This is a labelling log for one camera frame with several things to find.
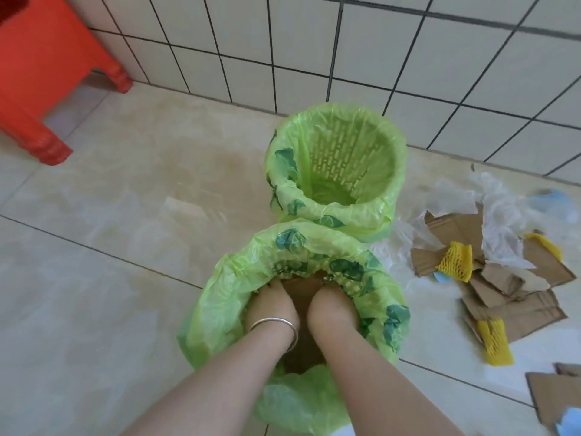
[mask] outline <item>leg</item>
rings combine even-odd
[[[47,165],[58,165],[73,152],[42,122],[0,92],[0,128]]]

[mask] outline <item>leaf print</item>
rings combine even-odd
[[[268,143],[269,145],[272,144],[272,141],[274,140],[274,138],[277,137],[277,131],[274,130],[274,134],[272,135],[272,139],[270,139],[270,142]]]
[[[383,324],[383,337],[385,342],[397,351],[399,345],[393,342],[393,336],[403,322],[410,321],[410,309],[401,305],[389,305],[386,312],[388,319]]]
[[[361,281],[363,278],[363,266],[357,262],[351,262],[345,259],[336,259],[329,263],[329,269],[333,272],[339,272],[345,277],[354,281]]]
[[[288,274],[292,272],[306,272],[308,267],[307,262],[294,262],[291,260],[281,260],[274,264],[274,273]]]
[[[287,249],[292,253],[299,252],[304,245],[304,236],[296,229],[289,228],[277,236],[277,248]]]
[[[283,148],[282,150],[276,150],[274,152],[275,156],[281,157],[287,161],[287,164],[293,171],[298,174],[299,168],[296,166],[296,162],[294,161],[294,151],[292,148]]]
[[[363,338],[367,338],[367,335],[369,335],[369,327],[373,320],[375,320],[375,318],[362,318],[361,321],[359,321],[359,330],[361,331]]]
[[[367,251],[367,265],[366,267],[369,269],[379,269],[383,270],[383,266],[381,262],[373,255],[371,251]]]
[[[329,215],[323,216],[319,220],[315,220],[315,223],[318,223],[319,225],[323,226],[328,226],[330,228],[340,228],[342,226],[345,226],[345,223],[341,222],[341,220]]]
[[[369,276],[369,278],[367,278],[367,281],[365,282],[365,284],[361,288],[359,295],[360,296],[367,295],[368,293],[372,293],[374,290],[375,290],[375,286],[373,284],[373,277]]]
[[[282,209],[282,205],[281,205],[280,201],[278,200],[277,187],[278,187],[278,185],[274,185],[274,187],[272,187],[272,198],[270,199],[270,207],[272,208],[272,204],[276,200],[277,204]]]
[[[291,216],[296,216],[296,213],[299,209],[304,208],[306,205],[300,199],[294,199],[291,203],[289,203],[289,214]]]

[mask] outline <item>yellow mesh sleeve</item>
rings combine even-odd
[[[450,242],[450,248],[437,269],[456,280],[468,283],[472,275],[472,245]]]
[[[547,248],[548,251],[556,257],[557,260],[559,260],[560,262],[563,261],[563,253],[561,252],[561,248],[559,248],[555,243],[551,242],[543,234],[528,233],[525,234],[525,238],[537,239],[542,246]]]
[[[512,366],[514,358],[508,347],[508,338],[502,319],[489,319],[476,323],[486,348],[486,361],[491,366]]]

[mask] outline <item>torn cardboard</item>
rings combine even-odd
[[[502,306],[512,301],[510,297],[499,292],[477,272],[472,273],[472,277],[470,277],[468,285],[474,290],[474,292],[476,292],[482,303],[484,303],[489,308]]]
[[[451,242],[472,245],[473,258],[478,262],[484,262],[482,205],[477,204],[477,207],[477,214],[447,214],[434,218],[432,214],[426,213],[425,221],[428,229],[446,247],[437,251],[411,249],[411,263],[418,277],[428,276],[436,271]]]
[[[533,372],[526,376],[539,421],[550,430],[569,407],[581,408],[581,378]]]
[[[523,240],[522,255],[525,260],[533,263],[536,268],[531,269],[534,275],[547,280],[550,287],[560,286],[576,279],[573,272],[562,264],[547,248],[535,238]]]
[[[559,302],[553,291],[535,292],[525,297],[522,301],[513,302],[506,305],[488,308],[474,295],[466,293],[462,295],[462,301],[468,308],[468,312],[474,319],[488,320],[493,318],[507,319],[519,315],[525,315],[535,310],[546,308],[557,308]]]
[[[567,318],[552,291],[535,292],[523,301],[495,308],[487,308],[474,294],[465,293],[462,304],[465,308],[464,320],[480,341],[477,321],[502,318],[508,342],[512,343]]]
[[[581,364],[555,363],[556,372],[565,376],[581,376]]]
[[[524,280],[501,264],[487,263],[481,272],[481,277],[509,297],[514,297],[522,288]]]

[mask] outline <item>cardboard piece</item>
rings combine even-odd
[[[531,293],[521,301],[496,306],[494,308],[488,308],[475,294],[466,293],[462,295],[462,301],[466,305],[466,308],[468,308],[470,315],[478,321],[493,318],[507,319],[528,314],[535,310],[559,307],[554,292],[550,290]]]
[[[556,372],[565,376],[581,376],[581,364],[555,363]]]
[[[481,277],[509,297],[514,297],[524,284],[524,280],[501,264],[487,263]]]
[[[523,240],[523,257],[533,263],[536,268],[531,269],[534,275],[547,280],[550,287],[560,286],[576,279],[573,272],[562,264],[535,238]]]
[[[472,256],[477,262],[484,263],[482,251],[482,205],[478,207],[477,214],[447,214],[441,217],[433,217],[426,213],[425,222],[432,234],[445,248],[436,251],[426,249],[411,249],[411,263],[418,277],[428,276],[436,271],[436,268],[446,255],[450,242],[460,242],[464,245],[472,245]]]
[[[478,272],[474,272],[470,277],[469,286],[476,292],[478,298],[489,308],[495,306],[502,306],[511,302],[511,298],[507,297],[494,286],[488,283]]]
[[[539,421],[550,430],[569,407],[581,408],[581,378],[529,372],[527,382]]]
[[[282,280],[282,286],[290,295],[294,307],[299,314],[300,323],[299,341],[297,345],[281,358],[282,366],[287,373],[304,373],[309,368],[325,362],[323,352],[315,343],[307,324],[307,311],[316,292],[323,287],[325,272],[315,272],[308,278],[295,277]]]
[[[462,304],[466,309],[464,321],[482,341],[476,328],[477,320],[502,318],[508,342],[524,338],[554,322],[567,318],[552,291],[535,292],[523,301],[487,308],[474,294],[464,293]]]

